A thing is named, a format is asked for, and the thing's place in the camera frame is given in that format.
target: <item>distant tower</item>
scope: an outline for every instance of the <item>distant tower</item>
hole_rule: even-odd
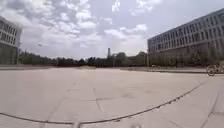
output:
[[[108,48],[107,57],[110,57],[110,56],[111,56],[110,48]]]

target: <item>paved plaza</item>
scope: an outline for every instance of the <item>paved plaza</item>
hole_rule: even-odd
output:
[[[224,75],[0,70],[0,113],[1,128],[223,128]]]

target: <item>distant building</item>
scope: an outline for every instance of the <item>distant building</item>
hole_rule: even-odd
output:
[[[16,64],[22,29],[0,16],[0,64]]]
[[[224,59],[224,9],[148,39],[155,65],[207,64]]]
[[[111,56],[111,52],[110,52],[110,48],[108,48],[107,57],[110,57],[110,56]]]

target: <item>trees line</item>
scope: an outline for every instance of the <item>trees line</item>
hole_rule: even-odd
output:
[[[90,57],[74,60],[72,58],[48,58],[28,52],[21,52],[19,63],[24,65],[46,65],[59,67],[126,67],[147,66],[147,53],[139,52],[136,56],[127,57],[124,52],[108,56],[107,58]]]

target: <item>sky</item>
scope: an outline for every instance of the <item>sky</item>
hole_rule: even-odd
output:
[[[147,39],[224,8],[224,0],[0,0],[21,49],[47,57],[147,51]]]

